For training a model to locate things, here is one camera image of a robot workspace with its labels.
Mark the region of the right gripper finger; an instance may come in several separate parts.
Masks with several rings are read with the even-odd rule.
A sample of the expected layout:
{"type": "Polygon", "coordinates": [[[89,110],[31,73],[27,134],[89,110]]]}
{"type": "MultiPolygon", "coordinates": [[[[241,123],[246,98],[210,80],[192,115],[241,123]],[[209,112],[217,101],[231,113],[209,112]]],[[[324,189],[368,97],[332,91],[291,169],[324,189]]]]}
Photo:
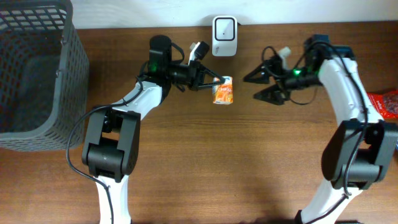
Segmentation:
{"type": "Polygon", "coordinates": [[[253,98],[273,105],[283,105],[288,100],[285,91],[277,84],[255,93],[253,98]]]}
{"type": "Polygon", "coordinates": [[[244,82],[257,84],[270,84],[272,65],[261,63],[253,71],[249,72],[244,78],[244,82]]]}

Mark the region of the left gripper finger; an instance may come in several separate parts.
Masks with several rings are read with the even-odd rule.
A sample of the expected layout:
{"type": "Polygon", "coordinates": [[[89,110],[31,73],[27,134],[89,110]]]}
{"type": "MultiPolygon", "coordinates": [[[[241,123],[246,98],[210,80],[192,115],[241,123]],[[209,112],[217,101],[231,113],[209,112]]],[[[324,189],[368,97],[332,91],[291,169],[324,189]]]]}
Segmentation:
{"type": "Polygon", "coordinates": [[[218,85],[222,85],[222,84],[224,84],[223,80],[219,80],[217,82],[212,82],[212,83],[199,84],[198,89],[204,90],[204,89],[213,88],[214,86],[218,86],[218,85]]]}
{"type": "Polygon", "coordinates": [[[204,76],[209,76],[212,78],[214,82],[223,82],[224,77],[219,75],[218,73],[214,72],[213,70],[209,69],[204,65],[200,65],[201,71],[203,72],[204,76]]]}

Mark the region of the orange tissue pack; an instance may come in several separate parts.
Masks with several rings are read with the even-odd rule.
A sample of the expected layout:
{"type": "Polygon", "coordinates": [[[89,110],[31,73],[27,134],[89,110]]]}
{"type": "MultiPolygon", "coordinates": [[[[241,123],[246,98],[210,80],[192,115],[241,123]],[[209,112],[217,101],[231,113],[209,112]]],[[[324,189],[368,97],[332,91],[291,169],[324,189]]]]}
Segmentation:
{"type": "Polygon", "coordinates": [[[213,103],[217,105],[230,105],[233,103],[233,78],[223,76],[225,82],[222,85],[212,87],[213,103]]]}

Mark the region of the red Hacks candy bag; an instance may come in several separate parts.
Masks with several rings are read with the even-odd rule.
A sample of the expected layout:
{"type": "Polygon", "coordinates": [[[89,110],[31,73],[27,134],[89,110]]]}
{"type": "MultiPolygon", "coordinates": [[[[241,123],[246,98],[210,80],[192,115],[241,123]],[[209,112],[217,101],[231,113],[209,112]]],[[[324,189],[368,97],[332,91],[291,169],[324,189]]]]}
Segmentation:
{"type": "Polygon", "coordinates": [[[383,94],[368,93],[368,97],[384,119],[397,119],[397,90],[383,94]]]}

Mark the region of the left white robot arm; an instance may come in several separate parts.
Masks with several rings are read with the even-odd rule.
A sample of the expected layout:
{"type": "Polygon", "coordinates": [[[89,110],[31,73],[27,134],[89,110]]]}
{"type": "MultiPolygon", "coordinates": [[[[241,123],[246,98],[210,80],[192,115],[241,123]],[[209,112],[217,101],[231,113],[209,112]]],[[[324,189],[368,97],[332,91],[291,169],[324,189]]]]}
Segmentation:
{"type": "Polygon", "coordinates": [[[139,153],[141,121],[162,104],[172,86],[181,92],[221,85],[225,79],[200,61],[210,46],[199,41],[191,47],[188,62],[172,58],[179,46],[166,35],[149,41],[149,59],[141,66],[134,88],[119,101],[88,112],[88,127],[81,160],[96,184],[100,223],[131,223],[128,180],[139,153]]]}

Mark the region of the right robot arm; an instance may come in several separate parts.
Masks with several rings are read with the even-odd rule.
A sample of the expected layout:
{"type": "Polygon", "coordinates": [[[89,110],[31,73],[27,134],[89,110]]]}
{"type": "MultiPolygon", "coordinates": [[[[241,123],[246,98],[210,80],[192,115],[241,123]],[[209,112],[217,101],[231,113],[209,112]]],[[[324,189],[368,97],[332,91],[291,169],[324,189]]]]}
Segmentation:
{"type": "Polygon", "coordinates": [[[353,50],[314,34],[293,68],[286,65],[288,47],[274,51],[243,80],[269,84],[254,98],[273,105],[290,101],[294,90],[323,86],[338,125],[322,154],[323,180],[295,223],[335,223],[347,205],[388,171],[397,142],[397,124],[387,122],[372,105],[358,75],[353,50]]]}

